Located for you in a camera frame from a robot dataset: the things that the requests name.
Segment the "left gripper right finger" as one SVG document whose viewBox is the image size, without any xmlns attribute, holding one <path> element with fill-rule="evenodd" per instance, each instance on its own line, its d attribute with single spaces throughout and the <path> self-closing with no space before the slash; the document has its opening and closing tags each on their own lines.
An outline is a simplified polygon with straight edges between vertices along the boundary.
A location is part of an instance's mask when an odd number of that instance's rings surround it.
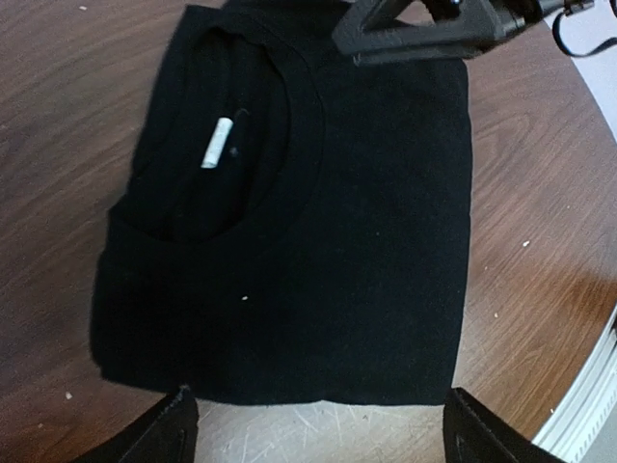
<svg viewBox="0 0 617 463">
<path fill-rule="evenodd" d="M 447 463 L 561 463 L 463 388 L 451 389 L 443 408 L 443 447 Z"/>
</svg>

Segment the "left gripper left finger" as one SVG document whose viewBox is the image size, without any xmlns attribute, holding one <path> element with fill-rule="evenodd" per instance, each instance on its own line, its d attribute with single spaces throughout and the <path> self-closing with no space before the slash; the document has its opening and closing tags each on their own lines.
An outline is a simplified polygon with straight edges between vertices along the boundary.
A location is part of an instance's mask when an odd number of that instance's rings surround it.
<svg viewBox="0 0 617 463">
<path fill-rule="evenodd" d="M 189 388 L 166 395 L 91 451 L 92 462 L 194 462 L 199 412 Z"/>
</svg>

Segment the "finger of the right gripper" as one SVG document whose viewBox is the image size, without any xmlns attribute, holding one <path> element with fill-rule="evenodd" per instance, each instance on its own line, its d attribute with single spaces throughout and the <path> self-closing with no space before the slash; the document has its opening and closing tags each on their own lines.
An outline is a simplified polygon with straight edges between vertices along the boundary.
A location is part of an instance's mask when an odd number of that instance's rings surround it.
<svg viewBox="0 0 617 463">
<path fill-rule="evenodd" d="M 462 1 L 454 16 L 427 25 L 395 24 L 409 1 L 357 1 L 333 31 L 337 49 L 358 66 L 432 59 L 468 59 L 501 40 L 501 21 L 489 1 Z"/>
</svg>

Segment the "black t-shirt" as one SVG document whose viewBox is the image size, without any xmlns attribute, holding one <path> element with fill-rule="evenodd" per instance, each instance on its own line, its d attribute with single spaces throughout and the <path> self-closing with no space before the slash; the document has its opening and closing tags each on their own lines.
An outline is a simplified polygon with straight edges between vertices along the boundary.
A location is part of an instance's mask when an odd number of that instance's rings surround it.
<svg viewBox="0 0 617 463">
<path fill-rule="evenodd" d="M 439 405 L 467 288 L 469 78 L 358 67 L 339 1 L 185 9 L 110 209 L 110 381 L 239 405 Z"/>
</svg>

